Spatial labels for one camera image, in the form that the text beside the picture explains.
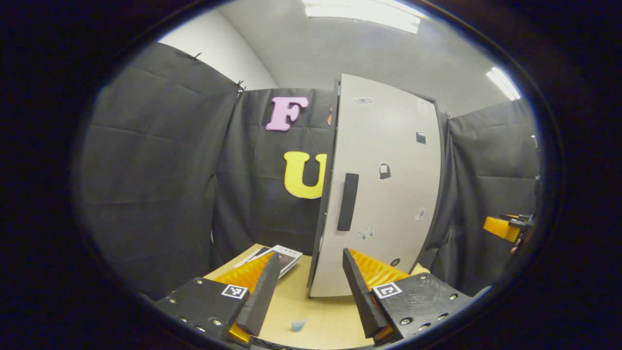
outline pink letter f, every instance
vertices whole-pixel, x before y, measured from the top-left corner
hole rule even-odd
[[[270,123],[266,125],[267,130],[287,131],[289,130],[289,124],[287,124],[287,117],[291,121],[298,119],[301,107],[309,105],[309,100],[306,97],[275,97],[272,99],[274,102],[274,109],[272,110],[272,118]]]

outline magazine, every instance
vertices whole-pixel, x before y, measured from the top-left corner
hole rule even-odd
[[[275,245],[272,248],[263,247],[261,249],[255,250],[251,255],[246,257],[241,262],[237,263],[234,267],[240,267],[245,263],[251,262],[259,257],[262,257],[269,252],[275,252],[279,254],[279,263],[281,265],[281,272],[279,274],[279,278],[281,278],[285,273],[287,273],[302,257],[302,253],[297,252],[295,250],[283,247],[281,245]]]

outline black cloth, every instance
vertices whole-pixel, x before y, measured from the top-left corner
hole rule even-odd
[[[524,100],[447,122],[437,223],[420,263],[473,296],[503,272],[513,243],[483,229],[487,216],[532,214],[539,163],[534,115]]]
[[[113,271],[155,300],[211,270],[214,174],[236,94],[215,69],[155,43],[98,95],[80,212]]]
[[[287,131],[266,129],[274,97],[309,100]],[[303,183],[316,185],[320,165],[315,156],[333,149],[335,123],[329,125],[328,116],[334,99],[332,91],[308,88],[253,90],[238,98],[216,170],[213,236],[214,257],[220,260],[215,263],[231,260],[254,243],[312,254],[320,199],[287,191],[283,155],[308,153]]]

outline wooden table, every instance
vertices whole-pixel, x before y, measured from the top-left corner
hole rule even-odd
[[[207,274],[213,280],[233,269],[255,250],[263,247],[255,244],[230,262]],[[273,343],[307,349],[348,349],[372,345],[366,339],[356,309],[354,298],[332,296],[309,298],[307,279],[311,257],[303,255],[300,261],[277,282],[270,307],[259,333],[259,338]],[[429,271],[419,264],[413,275]],[[299,332],[292,331],[291,321],[306,319]]]

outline fluorescent light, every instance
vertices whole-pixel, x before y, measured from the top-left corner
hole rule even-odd
[[[486,73],[486,76],[490,78],[511,101],[521,98],[518,94],[518,90],[516,90],[516,87],[512,84],[512,81],[501,69],[493,67],[490,72]]]
[[[417,33],[420,12],[392,0],[302,0],[309,17],[359,19]]]

